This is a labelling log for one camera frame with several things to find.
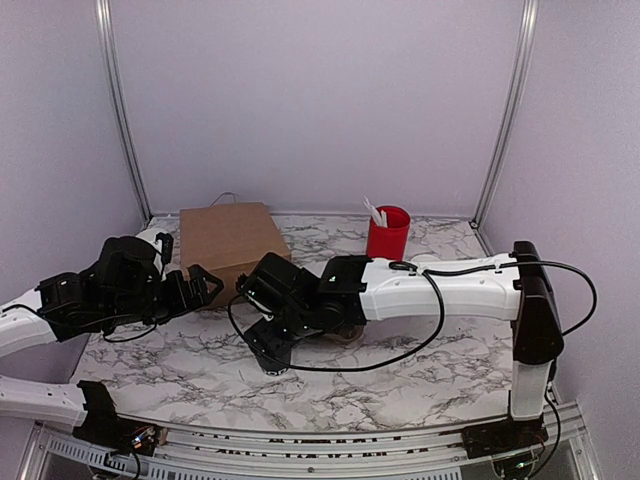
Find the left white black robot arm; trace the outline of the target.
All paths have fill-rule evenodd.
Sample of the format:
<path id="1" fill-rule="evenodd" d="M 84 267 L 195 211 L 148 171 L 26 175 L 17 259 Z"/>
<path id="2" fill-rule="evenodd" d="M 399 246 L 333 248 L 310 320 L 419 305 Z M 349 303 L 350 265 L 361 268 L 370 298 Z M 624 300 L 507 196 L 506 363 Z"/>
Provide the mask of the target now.
<path id="1" fill-rule="evenodd" d="M 221 279 L 198 265 L 186 274 L 138 272 L 109 283 L 87 269 L 43 280 L 1 307 L 1 355 L 9 357 L 76 337 L 112 334 L 122 325 L 156 329 L 209 306 L 223 291 Z M 13 377 L 1 381 L 4 416 L 47 420 L 89 431 L 106 445 L 125 438 L 108 389 L 100 382 L 48 383 Z"/>

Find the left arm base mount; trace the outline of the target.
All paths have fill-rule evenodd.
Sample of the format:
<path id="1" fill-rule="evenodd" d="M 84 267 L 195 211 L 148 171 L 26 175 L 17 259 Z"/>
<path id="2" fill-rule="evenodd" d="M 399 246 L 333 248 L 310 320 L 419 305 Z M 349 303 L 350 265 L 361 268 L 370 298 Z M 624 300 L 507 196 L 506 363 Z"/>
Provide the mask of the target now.
<path id="1" fill-rule="evenodd" d="M 120 454 L 133 452 L 144 456 L 154 454 L 165 434 L 166 429 L 159 425 L 120 417 L 87 417 L 81 426 L 72 430 L 75 439 Z"/>

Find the red cylindrical container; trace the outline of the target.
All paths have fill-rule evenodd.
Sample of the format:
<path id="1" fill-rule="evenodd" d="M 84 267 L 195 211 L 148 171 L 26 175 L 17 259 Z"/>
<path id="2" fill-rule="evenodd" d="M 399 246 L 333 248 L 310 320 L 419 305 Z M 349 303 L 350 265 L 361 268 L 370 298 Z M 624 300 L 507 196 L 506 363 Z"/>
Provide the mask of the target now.
<path id="1" fill-rule="evenodd" d="M 373 220 L 370 220 L 366 254 L 371 258 L 402 261 L 411 217 L 404 209 L 397 206 L 380 206 L 377 210 L 386 214 L 387 226 L 378 226 Z"/>

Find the right aluminium frame post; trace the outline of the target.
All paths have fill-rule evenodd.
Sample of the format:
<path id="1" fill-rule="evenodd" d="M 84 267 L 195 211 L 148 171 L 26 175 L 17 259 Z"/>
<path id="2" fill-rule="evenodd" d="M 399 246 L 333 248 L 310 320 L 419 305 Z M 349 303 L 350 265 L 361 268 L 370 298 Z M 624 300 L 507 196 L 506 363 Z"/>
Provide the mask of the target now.
<path id="1" fill-rule="evenodd" d="M 538 0 L 525 0 L 523 2 L 507 97 L 495 144 L 492 150 L 489 169 L 471 221 L 471 224 L 476 230 L 479 230 L 482 227 L 487 218 L 491 203 L 497 191 L 502 169 L 506 162 L 512 130 L 526 87 L 526 80 L 534 46 L 538 13 Z"/>

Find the brown paper bag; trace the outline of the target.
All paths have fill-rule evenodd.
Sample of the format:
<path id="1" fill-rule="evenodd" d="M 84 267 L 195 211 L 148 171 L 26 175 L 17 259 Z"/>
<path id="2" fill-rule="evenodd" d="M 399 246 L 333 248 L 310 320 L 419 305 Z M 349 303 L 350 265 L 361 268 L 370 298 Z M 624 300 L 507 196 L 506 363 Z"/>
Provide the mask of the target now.
<path id="1" fill-rule="evenodd" d="M 209 309 L 221 308 L 236 294 L 236 280 L 250 274 L 263 256 L 288 260 L 291 251 L 260 202 L 236 202 L 180 212 L 180 266 L 198 264 L 224 282 Z"/>

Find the left aluminium frame post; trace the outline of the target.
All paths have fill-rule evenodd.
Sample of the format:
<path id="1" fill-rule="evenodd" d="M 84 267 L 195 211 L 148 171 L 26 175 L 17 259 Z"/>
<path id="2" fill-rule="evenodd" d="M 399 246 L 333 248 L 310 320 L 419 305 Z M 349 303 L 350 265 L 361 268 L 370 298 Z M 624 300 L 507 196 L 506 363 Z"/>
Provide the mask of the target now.
<path id="1" fill-rule="evenodd" d="M 148 224 L 153 218 L 153 214 L 144 186 L 126 111 L 125 95 L 118 64 L 116 39 L 111 15 L 111 2 L 108 0 L 97 0 L 95 2 L 95 10 L 106 78 L 124 161 L 140 216 L 142 221 Z"/>

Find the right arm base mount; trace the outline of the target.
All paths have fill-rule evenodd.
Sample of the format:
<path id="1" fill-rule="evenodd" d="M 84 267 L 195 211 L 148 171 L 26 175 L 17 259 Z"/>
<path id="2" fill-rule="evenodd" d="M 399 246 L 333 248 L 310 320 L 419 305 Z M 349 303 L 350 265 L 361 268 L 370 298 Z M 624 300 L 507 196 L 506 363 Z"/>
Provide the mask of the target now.
<path id="1" fill-rule="evenodd" d="M 547 430 L 526 422 L 497 422 L 465 427 L 462 443 L 469 459 L 494 456 L 546 442 Z"/>

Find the orange white bowl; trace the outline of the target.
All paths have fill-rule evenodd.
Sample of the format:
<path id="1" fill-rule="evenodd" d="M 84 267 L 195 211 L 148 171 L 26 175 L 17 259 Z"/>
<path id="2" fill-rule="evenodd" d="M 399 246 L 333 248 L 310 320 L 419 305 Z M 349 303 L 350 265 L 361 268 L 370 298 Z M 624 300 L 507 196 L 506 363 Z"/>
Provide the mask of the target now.
<path id="1" fill-rule="evenodd" d="M 157 236 L 161 233 L 163 233 L 163 230 L 161 228 L 147 228 L 136 234 L 135 237 L 144 240 L 155 247 L 158 247 L 161 241 L 157 239 Z"/>

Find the black paper coffee cup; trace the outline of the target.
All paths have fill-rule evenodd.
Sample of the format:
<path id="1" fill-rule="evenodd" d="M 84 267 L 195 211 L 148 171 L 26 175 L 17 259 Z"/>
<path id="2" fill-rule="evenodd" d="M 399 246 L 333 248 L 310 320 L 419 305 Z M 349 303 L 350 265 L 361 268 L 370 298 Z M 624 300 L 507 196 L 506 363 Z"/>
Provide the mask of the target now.
<path id="1" fill-rule="evenodd" d="M 271 365 L 262 368 L 262 371 L 269 376 L 280 376 L 286 373 L 288 370 L 289 368 L 283 365 Z"/>

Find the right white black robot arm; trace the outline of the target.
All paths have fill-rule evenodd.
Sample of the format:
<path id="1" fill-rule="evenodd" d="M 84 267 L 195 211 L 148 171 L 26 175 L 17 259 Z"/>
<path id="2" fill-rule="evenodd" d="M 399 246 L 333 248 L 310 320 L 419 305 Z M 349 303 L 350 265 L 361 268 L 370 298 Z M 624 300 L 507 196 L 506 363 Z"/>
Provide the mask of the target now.
<path id="1" fill-rule="evenodd" d="M 495 428 L 506 448 L 533 433 L 552 364 L 564 348 L 553 289 L 528 241 L 515 243 L 509 254 L 462 261 L 337 256 L 321 275 L 269 252 L 250 274 L 239 276 L 236 291 L 263 316 L 243 338 L 269 375 L 291 368 L 291 352 L 303 339 L 342 327 L 415 316 L 510 323 L 509 415 Z"/>

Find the stack of paper cups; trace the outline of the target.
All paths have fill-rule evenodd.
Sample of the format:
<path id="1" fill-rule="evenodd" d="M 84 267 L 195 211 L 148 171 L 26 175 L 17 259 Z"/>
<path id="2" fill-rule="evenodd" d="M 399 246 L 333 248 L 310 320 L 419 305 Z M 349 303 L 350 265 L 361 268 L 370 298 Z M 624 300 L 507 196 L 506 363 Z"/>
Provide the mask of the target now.
<path id="1" fill-rule="evenodd" d="M 419 254 L 411 258 L 412 262 L 434 262 L 438 261 L 438 258 L 429 254 Z"/>

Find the white wrapped straws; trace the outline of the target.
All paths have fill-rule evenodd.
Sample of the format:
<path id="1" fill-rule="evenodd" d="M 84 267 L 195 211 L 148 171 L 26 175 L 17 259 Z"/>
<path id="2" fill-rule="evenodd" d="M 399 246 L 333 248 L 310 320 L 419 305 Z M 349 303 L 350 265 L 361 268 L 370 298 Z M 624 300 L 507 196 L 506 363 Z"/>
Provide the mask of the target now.
<path id="1" fill-rule="evenodd" d="M 374 206 L 367 197 L 363 198 L 363 204 L 370 213 L 371 219 L 377 227 L 387 228 L 388 220 L 385 211 Z"/>

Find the brown pulp cup carrier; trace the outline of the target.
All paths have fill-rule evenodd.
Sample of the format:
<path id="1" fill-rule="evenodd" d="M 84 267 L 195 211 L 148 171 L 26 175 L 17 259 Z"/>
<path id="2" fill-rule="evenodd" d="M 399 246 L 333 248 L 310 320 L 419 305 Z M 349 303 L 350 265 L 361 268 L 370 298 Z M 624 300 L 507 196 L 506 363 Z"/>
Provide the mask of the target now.
<path id="1" fill-rule="evenodd" d="M 351 327 L 340 327 L 329 333 L 326 333 L 324 337 L 332 342 L 349 344 L 357 341 L 361 338 L 364 332 L 364 327 L 360 325 Z"/>

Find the aluminium frame post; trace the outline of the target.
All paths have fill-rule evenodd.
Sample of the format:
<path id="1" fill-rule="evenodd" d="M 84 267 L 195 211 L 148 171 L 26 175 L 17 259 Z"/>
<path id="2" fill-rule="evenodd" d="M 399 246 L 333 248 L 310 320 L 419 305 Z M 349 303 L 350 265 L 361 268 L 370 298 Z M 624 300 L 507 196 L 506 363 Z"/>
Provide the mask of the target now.
<path id="1" fill-rule="evenodd" d="M 125 95 L 118 64 L 116 39 L 111 15 L 111 2 L 108 0 L 97 0 L 95 2 L 95 10 L 106 78 L 124 161 L 140 216 L 142 221 L 148 224 L 153 218 L 153 214 L 144 186 L 126 111 Z"/>
<path id="2" fill-rule="evenodd" d="M 512 130 L 526 87 L 526 80 L 534 46 L 538 13 L 538 0 L 525 0 L 523 2 L 507 97 L 495 144 L 492 150 L 489 169 L 471 221 L 471 224 L 476 230 L 479 230 L 482 227 L 487 218 L 491 203 L 497 191 L 502 169 L 506 162 Z"/>

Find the front aluminium rail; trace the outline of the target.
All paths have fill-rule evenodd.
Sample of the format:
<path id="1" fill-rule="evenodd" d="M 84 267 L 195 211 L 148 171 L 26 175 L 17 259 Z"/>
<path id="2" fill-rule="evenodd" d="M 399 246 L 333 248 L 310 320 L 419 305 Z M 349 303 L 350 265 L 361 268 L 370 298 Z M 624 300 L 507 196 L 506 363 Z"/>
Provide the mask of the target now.
<path id="1" fill-rule="evenodd" d="M 464 422 L 380 432 L 288 433 L 165 424 L 152 456 L 117 455 L 37 424 L 20 479 L 600 479 L 576 404 L 549 408 L 549 438 L 531 447 L 469 459 Z"/>

